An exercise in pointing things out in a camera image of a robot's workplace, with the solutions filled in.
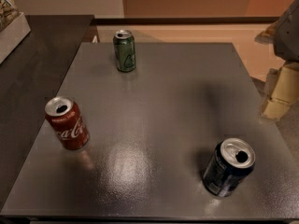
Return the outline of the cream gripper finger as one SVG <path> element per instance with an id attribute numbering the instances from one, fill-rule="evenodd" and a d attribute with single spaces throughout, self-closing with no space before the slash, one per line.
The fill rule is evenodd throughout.
<path id="1" fill-rule="evenodd" d="M 285 62 L 279 69 L 271 68 L 263 93 L 261 115 L 280 120 L 299 100 L 299 63 Z"/>

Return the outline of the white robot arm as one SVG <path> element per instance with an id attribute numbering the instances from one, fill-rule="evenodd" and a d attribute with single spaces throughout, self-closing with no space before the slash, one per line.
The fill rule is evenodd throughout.
<path id="1" fill-rule="evenodd" d="M 294 0 L 278 19 L 273 47 L 285 63 L 278 70 L 269 70 L 261 115 L 279 120 L 299 100 L 299 0 Z"/>

